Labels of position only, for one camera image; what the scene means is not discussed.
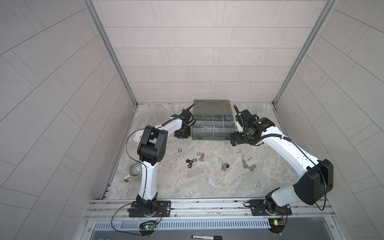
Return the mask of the thick silver hex bolt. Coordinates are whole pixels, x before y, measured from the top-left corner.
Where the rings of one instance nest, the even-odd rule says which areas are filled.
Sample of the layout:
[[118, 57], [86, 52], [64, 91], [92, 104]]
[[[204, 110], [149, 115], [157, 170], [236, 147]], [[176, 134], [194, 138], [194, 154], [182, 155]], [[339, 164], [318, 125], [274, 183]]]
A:
[[254, 165], [248, 167], [248, 169], [249, 169], [249, 171], [253, 172], [256, 167], [257, 167], [257, 165], [254, 164]]

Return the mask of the green plastic organizer box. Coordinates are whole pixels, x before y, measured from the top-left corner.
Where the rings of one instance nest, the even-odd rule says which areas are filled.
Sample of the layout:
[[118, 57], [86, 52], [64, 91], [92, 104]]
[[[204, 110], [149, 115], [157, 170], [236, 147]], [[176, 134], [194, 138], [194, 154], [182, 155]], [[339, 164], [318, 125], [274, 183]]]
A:
[[235, 131], [235, 122], [228, 100], [194, 100], [193, 140], [226, 141]]

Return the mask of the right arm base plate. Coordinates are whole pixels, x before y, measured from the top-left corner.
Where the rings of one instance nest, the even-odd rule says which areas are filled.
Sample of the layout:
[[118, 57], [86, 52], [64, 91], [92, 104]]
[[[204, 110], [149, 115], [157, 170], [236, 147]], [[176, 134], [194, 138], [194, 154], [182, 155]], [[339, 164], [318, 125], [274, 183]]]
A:
[[253, 216], [282, 216], [292, 215], [292, 210], [289, 205], [284, 207], [276, 207], [272, 212], [268, 212], [265, 200], [248, 200], [243, 203], [243, 206], [251, 209]]

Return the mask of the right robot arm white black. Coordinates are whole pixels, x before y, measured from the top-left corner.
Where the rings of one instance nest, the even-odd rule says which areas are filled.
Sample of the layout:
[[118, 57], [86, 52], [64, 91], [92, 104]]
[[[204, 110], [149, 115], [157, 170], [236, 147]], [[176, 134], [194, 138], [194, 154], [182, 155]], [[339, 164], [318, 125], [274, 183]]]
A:
[[303, 202], [312, 206], [327, 198], [334, 183], [334, 166], [329, 160], [319, 160], [306, 152], [268, 118], [252, 115], [249, 110], [235, 108], [235, 111], [238, 131], [230, 134], [232, 146], [267, 144], [300, 176], [292, 186], [277, 188], [266, 195], [264, 208], [268, 214], [276, 215], [279, 208], [293, 203]]

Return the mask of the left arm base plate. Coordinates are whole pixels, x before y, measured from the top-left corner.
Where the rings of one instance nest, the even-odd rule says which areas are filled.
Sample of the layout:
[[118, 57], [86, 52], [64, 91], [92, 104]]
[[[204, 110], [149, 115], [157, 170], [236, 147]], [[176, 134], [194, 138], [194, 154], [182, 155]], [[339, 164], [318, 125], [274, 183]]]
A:
[[169, 217], [171, 201], [134, 201], [127, 210], [130, 218]]

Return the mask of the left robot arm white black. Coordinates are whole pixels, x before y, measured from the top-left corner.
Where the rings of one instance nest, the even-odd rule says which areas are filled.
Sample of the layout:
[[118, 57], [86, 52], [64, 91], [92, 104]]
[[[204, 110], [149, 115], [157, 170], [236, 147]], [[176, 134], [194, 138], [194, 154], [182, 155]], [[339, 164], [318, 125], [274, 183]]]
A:
[[186, 139], [191, 136], [191, 126], [195, 124], [190, 109], [192, 104], [178, 115], [172, 115], [166, 122], [157, 126], [146, 126], [131, 133], [140, 137], [138, 140], [137, 162], [142, 165], [142, 183], [131, 212], [153, 216], [157, 211], [157, 174], [159, 163], [166, 153], [168, 136], [175, 134], [177, 138]]

